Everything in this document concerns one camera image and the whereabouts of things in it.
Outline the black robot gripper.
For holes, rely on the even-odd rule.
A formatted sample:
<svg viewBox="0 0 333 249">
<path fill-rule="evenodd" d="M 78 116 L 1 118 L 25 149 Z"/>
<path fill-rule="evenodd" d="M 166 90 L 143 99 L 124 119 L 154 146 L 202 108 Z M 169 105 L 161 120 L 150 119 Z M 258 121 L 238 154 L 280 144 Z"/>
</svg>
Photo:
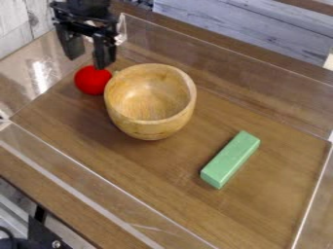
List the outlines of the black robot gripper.
<svg viewBox="0 0 333 249">
<path fill-rule="evenodd" d="M 94 40 L 94 66 L 103 70 L 116 61 L 118 19 L 111 0 L 52 0 L 54 21 L 60 44 L 70 60 L 84 54 L 83 36 Z"/>
</svg>

